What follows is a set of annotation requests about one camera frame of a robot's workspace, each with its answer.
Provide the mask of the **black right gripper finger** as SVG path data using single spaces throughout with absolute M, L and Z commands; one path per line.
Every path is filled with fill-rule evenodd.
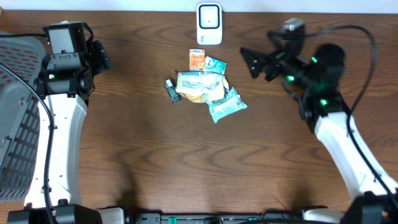
M 282 44 L 282 40 L 285 40 L 285 33 L 278 33 L 277 31 L 268 31 L 267 32 L 268 39 L 274 44 L 277 50 L 286 50 L 285 45 Z
M 245 47 L 241 47 L 239 52 L 246 62 L 253 79 L 256 79 L 260 73 L 264 72 L 269 59 L 267 54 Z

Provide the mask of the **light green snack packet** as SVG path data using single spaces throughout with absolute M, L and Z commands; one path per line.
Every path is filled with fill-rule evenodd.
M 207 104 L 214 123 L 217 123 L 225 116 L 248 107 L 234 87 L 224 94 L 224 98 L 218 101 L 209 101 Z

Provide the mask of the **yellow chips bag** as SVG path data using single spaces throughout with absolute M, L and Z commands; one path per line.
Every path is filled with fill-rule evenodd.
M 177 93 L 193 103 L 224 98 L 229 83 L 224 75 L 212 72 L 177 72 Z

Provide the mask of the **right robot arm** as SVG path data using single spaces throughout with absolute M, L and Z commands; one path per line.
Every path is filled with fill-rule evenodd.
M 299 58 L 306 34 L 270 32 L 276 50 L 264 54 L 242 47 L 240 53 L 251 76 L 260 73 L 271 81 L 282 76 L 284 90 L 298 103 L 299 114 L 324 145 L 337 166 L 351 205 L 344 213 L 325 207 L 301 209 L 284 218 L 262 217 L 258 223 L 397 223 L 397 181 L 378 163 L 338 90 L 345 69 L 345 52 L 335 44 L 320 45 L 309 62 Z

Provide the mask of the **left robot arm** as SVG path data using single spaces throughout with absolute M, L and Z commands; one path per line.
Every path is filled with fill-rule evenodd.
M 8 223 L 127 223 L 122 207 L 81 203 L 81 130 L 94 77 L 113 66 L 84 22 L 1 34 L 1 200 Z

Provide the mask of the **orange tissue pack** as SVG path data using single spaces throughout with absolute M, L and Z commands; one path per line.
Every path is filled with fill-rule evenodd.
M 189 68 L 193 71 L 201 71 L 205 66 L 205 50 L 190 49 L 189 51 Z

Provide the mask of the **teal tissue pack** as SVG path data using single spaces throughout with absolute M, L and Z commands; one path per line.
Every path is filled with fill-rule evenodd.
M 203 70 L 205 72 L 213 72 L 224 75 L 226 71 L 226 63 L 216 58 L 206 56 Z

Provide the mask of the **dark green small box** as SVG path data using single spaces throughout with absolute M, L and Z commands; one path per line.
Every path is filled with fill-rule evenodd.
M 170 79 L 164 81 L 164 86 L 165 89 L 167 90 L 167 93 L 170 97 L 170 99 L 172 100 L 173 104 L 177 104 L 180 102 L 180 96 L 179 94 L 176 92 L 175 87 L 173 85 L 173 83 L 171 82 Z

